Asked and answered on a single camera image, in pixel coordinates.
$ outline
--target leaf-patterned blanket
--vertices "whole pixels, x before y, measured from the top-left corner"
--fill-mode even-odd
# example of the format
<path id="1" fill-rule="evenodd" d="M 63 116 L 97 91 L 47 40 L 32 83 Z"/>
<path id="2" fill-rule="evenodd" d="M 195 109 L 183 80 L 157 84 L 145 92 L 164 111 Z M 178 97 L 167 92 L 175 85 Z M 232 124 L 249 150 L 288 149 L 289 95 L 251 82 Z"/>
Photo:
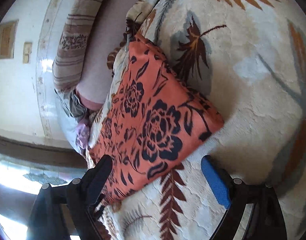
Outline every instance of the leaf-patterned blanket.
<path id="1" fill-rule="evenodd" d="M 170 67 L 224 118 L 170 173 L 105 210 L 113 239 L 208 239 L 224 208 L 200 170 L 211 154 L 233 177 L 275 187 L 288 239 L 306 230 L 306 16 L 294 0 L 139 0 L 127 14 L 128 42 L 89 141 L 96 144 L 137 29 Z M 88 156 L 89 166 L 93 165 Z M 237 232 L 241 239 L 250 209 Z"/>

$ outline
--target orange floral fabric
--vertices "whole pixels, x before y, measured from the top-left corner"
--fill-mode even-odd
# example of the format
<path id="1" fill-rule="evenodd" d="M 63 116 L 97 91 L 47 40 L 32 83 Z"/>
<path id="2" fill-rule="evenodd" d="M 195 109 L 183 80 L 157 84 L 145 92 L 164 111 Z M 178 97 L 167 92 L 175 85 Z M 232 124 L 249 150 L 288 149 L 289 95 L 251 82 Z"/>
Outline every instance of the orange floral fabric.
<path id="1" fill-rule="evenodd" d="M 122 200 L 166 174 L 223 124 L 202 94 L 175 77 L 163 52 L 137 34 L 129 44 L 128 70 L 90 149 L 94 163 L 104 154 L 113 159 L 102 192 L 106 202 Z"/>

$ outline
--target wooden frame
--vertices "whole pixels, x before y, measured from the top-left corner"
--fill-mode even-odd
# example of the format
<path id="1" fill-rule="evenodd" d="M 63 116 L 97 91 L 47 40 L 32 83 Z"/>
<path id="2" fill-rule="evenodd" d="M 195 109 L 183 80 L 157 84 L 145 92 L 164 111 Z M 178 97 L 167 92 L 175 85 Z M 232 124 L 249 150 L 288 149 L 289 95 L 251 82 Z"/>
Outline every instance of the wooden frame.
<path id="1" fill-rule="evenodd" d="M 0 24 L 0 59 L 14 58 L 14 42 L 18 20 Z"/>

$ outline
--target wall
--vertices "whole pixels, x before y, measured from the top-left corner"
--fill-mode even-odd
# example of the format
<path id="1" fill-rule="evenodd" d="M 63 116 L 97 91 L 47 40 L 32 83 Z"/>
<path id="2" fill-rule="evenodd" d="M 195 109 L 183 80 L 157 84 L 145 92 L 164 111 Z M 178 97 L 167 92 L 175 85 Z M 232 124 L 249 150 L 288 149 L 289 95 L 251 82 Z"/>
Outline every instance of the wall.
<path id="1" fill-rule="evenodd" d="M 0 60 L 0 135 L 29 143 L 70 147 L 64 137 L 46 139 L 36 94 L 36 56 L 51 0 L 16 0 L 2 20 L 19 19 L 14 59 Z M 32 42 L 30 64 L 23 64 L 24 42 Z"/>

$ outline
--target leaf stem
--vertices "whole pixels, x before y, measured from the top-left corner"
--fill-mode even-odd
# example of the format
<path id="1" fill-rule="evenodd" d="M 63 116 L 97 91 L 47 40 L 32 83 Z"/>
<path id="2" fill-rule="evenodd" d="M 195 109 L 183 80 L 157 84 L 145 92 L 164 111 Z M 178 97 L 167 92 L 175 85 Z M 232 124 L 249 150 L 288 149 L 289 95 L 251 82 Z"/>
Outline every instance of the leaf stem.
<path id="1" fill-rule="evenodd" d="M 227 25 L 226 25 L 226 24 L 219 25 L 219 26 L 215 26 L 214 28 L 211 28 L 211 29 L 209 29 L 208 31 L 203 32 L 203 33 L 200 35 L 200 37 L 202 37 L 202 36 L 203 36 L 203 35 L 205 35 L 205 34 L 210 33 L 210 32 L 211 32 L 211 31 L 213 31 L 213 30 L 217 30 L 217 29 L 220 29 L 220 28 L 225 28 L 225 27 L 227 27 Z"/>

